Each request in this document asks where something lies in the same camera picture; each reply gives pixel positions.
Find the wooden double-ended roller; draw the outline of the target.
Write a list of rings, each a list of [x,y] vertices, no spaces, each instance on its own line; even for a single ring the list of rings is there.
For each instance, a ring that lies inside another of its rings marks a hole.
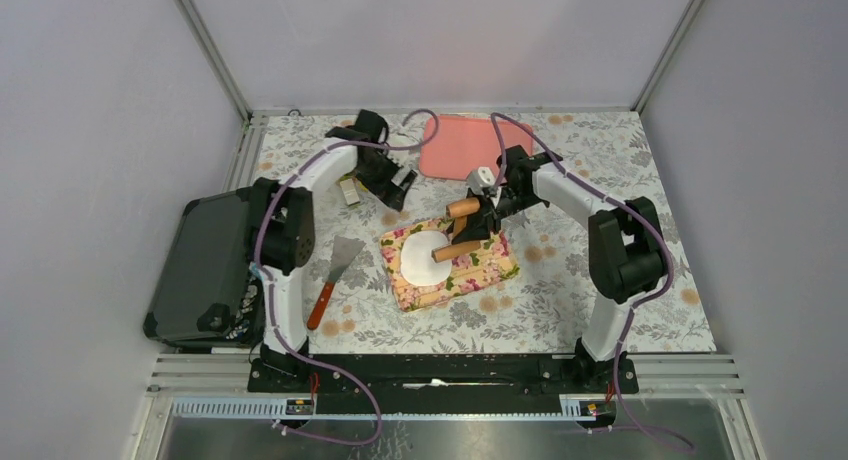
[[[450,243],[431,252],[433,261],[441,263],[453,260],[480,247],[480,240],[468,240],[463,236],[471,216],[478,213],[480,208],[481,204],[477,197],[458,200],[446,206],[447,218],[453,221],[449,235]]]

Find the floral cutting board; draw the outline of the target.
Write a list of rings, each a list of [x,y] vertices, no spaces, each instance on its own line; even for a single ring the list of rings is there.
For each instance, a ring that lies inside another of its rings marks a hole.
[[[519,274],[519,264],[503,233],[483,240],[474,251],[435,262],[431,253],[448,244],[448,225],[441,218],[429,219],[379,238],[389,284],[402,312],[443,304]]]

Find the metal scraper red handle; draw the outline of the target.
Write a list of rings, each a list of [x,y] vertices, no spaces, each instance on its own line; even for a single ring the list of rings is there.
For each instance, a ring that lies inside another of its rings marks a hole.
[[[336,284],[364,247],[365,242],[359,239],[341,236],[334,238],[329,273],[306,322],[306,328],[309,331],[314,331],[320,326]]]

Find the pink plastic tray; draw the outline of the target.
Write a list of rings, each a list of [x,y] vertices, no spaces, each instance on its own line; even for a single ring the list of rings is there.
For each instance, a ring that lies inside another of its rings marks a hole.
[[[464,181],[478,167],[497,175],[500,144],[489,118],[438,115],[425,125],[418,170],[426,177]]]

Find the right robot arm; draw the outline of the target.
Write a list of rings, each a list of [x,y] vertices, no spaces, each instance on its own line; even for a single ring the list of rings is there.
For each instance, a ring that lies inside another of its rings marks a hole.
[[[621,201],[569,173],[550,150],[536,155],[510,147],[498,158],[502,178],[486,167],[471,172],[464,199],[447,205],[453,247],[483,242],[504,219],[536,205],[554,206],[587,233],[588,270],[598,296],[575,353],[575,382],[597,392],[613,378],[610,362],[624,353],[636,308],[662,295],[673,280],[673,262],[654,203]]]

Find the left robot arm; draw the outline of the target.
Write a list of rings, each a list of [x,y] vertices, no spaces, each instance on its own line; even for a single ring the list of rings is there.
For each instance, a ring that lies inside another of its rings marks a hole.
[[[310,377],[302,287],[316,244],[314,196],[351,174],[385,206],[401,211],[417,174],[390,157],[389,133],[383,116],[362,110],[352,125],[331,128],[286,180],[261,177],[250,189],[246,241],[265,311],[260,358],[285,390],[301,389]]]

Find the white dough ball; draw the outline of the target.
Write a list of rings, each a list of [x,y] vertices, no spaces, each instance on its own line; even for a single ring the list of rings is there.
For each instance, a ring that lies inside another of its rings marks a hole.
[[[440,231],[424,230],[411,234],[400,253],[400,274],[415,287],[434,286],[445,281],[451,273],[451,261],[436,263],[431,252],[449,244],[448,237]]]

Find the black case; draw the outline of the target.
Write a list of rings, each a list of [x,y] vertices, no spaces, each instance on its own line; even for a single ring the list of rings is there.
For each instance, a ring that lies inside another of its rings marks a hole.
[[[262,295],[245,246],[249,192],[241,188],[185,205],[142,323],[148,339],[184,349],[257,340]]]

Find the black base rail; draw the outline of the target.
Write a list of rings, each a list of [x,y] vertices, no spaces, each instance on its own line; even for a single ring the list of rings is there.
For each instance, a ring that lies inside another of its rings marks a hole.
[[[628,358],[614,368],[554,354],[319,354],[255,359],[247,390],[302,394],[319,415],[518,415],[559,414],[563,396],[610,400],[640,386]]]

